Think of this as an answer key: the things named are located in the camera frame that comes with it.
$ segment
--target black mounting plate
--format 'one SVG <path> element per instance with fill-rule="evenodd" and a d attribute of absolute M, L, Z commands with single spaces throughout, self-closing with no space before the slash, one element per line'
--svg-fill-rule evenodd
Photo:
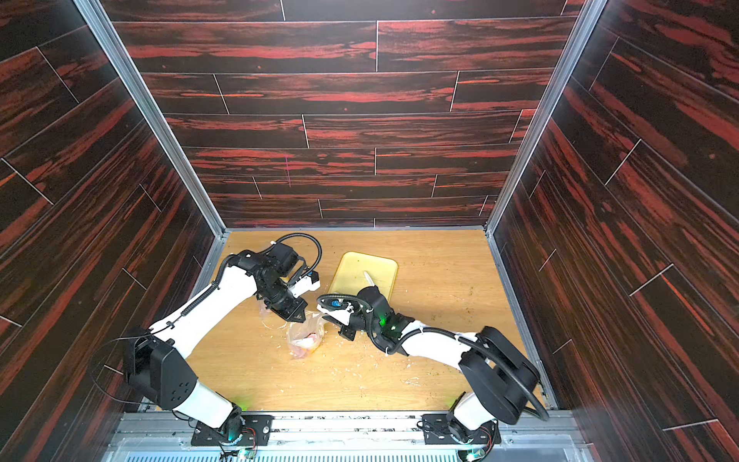
<path fill-rule="evenodd" d="M 242 414 L 244 418 L 244 431 L 241 440 L 234 444 L 234 447 L 253 446 L 254 435 L 248 429 L 251 428 L 256 434 L 256 445 L 267 446 L 270 440 L 270 432 L 272 431 L 272 416 L 271 415 L 249 415 Z M 227 446 L 224 443 L 223 437 L 216 433 L 212 428 L 205 425 L 203 422 L 198 422 L 195 426 L 195 432 L 192 435 L 190 444 L 192 446 L 218 446 L 221 443 L 224 447 Z"/>
<path fill-rule="evenodd" d="M 485 422 L 482 427 L 488 429 L 493 434 L 493 423 Z M 423 414 L 421 421 L 418 422 L 418 428 L 423 430 L 423 440 L 426 444 L 460 444 L 452 438 L 449 432 L 449 424 L 446 422 L 446 413 L 442 414 Z M 485 432 L 477 431 L 469 444 L 487 444 L 488 436 Z"/>

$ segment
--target ventilation grate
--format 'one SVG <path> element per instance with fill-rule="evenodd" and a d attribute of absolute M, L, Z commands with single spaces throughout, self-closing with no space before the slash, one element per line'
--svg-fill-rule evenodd
<path fill-rule="evenodd" d="M 126 462 L 218 462 L 217 455 L 182 455 L 177 452 L 149 452 L 129 455 Z M 316 451 L 315 455 L 257 454 L 254 462 L 457 462 L 455 454 L 358 455 Z"/>

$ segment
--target food in plastic bag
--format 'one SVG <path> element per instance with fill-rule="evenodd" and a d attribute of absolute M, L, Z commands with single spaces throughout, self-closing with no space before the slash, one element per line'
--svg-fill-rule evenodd
<path fill-rule="evenodd" d="M 307 358 L 323 340 L 324 325 L 323 313 L 307 311 L 305 322 L 291 322 L 287 327 L 287 344 L 295 359 Z"/>

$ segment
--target enclosure wall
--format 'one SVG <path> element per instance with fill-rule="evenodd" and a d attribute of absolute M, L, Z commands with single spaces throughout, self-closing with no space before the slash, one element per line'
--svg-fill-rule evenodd
<path fill-rule="evenodd" d="M 123 407 L 90 355 L 183 302 L 213 235 L 72 1 L 0 13 L 0 460 L 96 461 Z"/>
<path fill-rule="evenodd" d="M 582 0 L 104 0 L 229 227 L 481 225 Z"/>
<path fill-rule="evenodd" d="M 603 461 L 739 460 L 738 13 L 610 1 L 494 232 Z"/>

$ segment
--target wooden table surface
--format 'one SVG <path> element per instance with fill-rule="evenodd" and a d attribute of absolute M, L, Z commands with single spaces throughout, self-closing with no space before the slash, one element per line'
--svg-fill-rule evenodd
<path fill-rule="evenodd" d="M 233 233 L 222 258 L 249 249 L 260 251 L 281 230 Z M 318 266 L 321 289 L 305 294 L 308 310 L 326 293 L 348 251 L 398 262 L 390 298 L 397 311 L 428 325 L 478 332 L 485 325 L 506 335 L 521 351 L 521 337 L 503 293 L 482 231 L 315 231 L 323 246 Z M 309 264 L 313 243 L 293 239 Z M 200 380 L 250 410 L 445 410 L 469 390 L 456 369 L 425 358 L 386 356 L 366 334 L 354 342 L 326 324 L 326 336 L 306 359 L 293 359 L 287 328 L 274 313 L 260 318 L 249 298 L 223 319 L 189 356 Z"/>

